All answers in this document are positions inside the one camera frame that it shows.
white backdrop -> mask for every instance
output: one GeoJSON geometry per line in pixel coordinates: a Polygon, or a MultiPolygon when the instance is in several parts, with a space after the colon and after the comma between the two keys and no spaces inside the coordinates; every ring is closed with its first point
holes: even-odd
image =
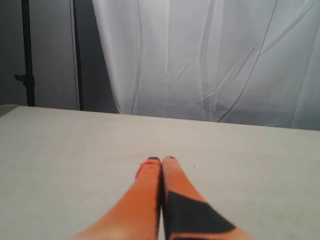
{"type": "Polygon", "coordinates": [[[320,0],[92,0],[121,113],[320,129],[320,0]]]}

white table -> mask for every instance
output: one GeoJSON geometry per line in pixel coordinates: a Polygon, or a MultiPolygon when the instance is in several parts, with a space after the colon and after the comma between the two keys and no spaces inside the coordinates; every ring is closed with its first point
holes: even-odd
{"type": "Polygon", "coordinates": [[[256,239],[320,239],[320,132],[22,106],[0,117],[0,238],[69,239],[167,155],[256,239]]]}

white tabletop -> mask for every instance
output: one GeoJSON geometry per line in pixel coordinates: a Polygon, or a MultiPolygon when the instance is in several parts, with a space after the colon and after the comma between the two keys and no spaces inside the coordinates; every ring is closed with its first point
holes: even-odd
{"type": "Polygon", "coordinates": [[[0,117],[0,238],[69,239],[167,155],[256,239],[319,240],[320,132],[22,106],[0,117]]]}

table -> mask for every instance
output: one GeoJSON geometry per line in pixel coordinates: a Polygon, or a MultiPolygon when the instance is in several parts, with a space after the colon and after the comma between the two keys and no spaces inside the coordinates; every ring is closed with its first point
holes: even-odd
{"type": "Polygon", "coordinates": [[[320,132],[9,108],[0,117],[1,239],[69,239],[121,198],[142,161],[167,155],[256,239],[320,238],[320,132]]]}

white curtain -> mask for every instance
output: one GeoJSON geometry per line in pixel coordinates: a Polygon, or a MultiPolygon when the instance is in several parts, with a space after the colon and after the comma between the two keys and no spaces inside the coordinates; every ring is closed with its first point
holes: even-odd
{"type": "Polygon", "coordinates": [[[320,0],[93,0],[125,114],[320,129],[320,0]]]}

